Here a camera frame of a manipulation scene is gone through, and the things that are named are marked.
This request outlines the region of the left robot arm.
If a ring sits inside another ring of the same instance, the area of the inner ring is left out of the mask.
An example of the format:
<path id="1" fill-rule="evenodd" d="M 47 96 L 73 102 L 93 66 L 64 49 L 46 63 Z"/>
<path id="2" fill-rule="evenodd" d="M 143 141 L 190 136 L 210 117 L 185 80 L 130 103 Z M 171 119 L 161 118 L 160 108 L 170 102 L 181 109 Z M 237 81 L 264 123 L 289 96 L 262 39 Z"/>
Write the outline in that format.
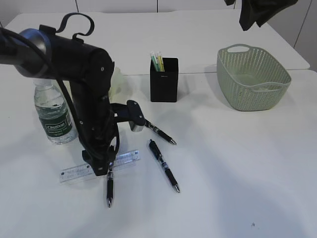
<path id="1" fill-rule="evenodd" d="M 16 67 L 23 76 L 57 81 L 73 116 L 82 156 L 95 175 L 108 173 L 118 146 L 115 105 L 109 90 L 114 62 L 104 49 L 85 44 L 79 34 L 71 39 L 41 25 L 15 33 L 0 30 L 0 61 Z"/>

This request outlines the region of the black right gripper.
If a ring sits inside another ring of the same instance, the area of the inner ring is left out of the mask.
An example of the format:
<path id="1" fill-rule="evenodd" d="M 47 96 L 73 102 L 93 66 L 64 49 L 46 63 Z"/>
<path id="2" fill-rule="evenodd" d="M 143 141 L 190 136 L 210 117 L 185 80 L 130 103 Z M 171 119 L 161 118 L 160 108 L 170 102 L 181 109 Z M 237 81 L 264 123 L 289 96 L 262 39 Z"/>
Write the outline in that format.
<path id="1" fill-rule="evenodd" d="M 284 9 L 296 4 L 297 0 L 241 0 L 240 26 L 249 30 L 254 23 L 263 26 Z"/>

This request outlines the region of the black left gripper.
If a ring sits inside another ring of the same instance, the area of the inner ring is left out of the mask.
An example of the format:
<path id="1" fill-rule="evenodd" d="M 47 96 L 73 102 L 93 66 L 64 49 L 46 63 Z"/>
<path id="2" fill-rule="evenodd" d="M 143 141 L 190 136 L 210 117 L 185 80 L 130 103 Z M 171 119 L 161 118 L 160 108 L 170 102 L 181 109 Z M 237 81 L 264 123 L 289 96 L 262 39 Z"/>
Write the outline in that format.
<path id="1" fill-rule="evenodd" d="M 80 131 L 84 161 L 91 165 L 96 176 L 106 175 L 119 149 L 119 132 L 112 107 L 107 108 L 101 118 L 84 121 Z"/>

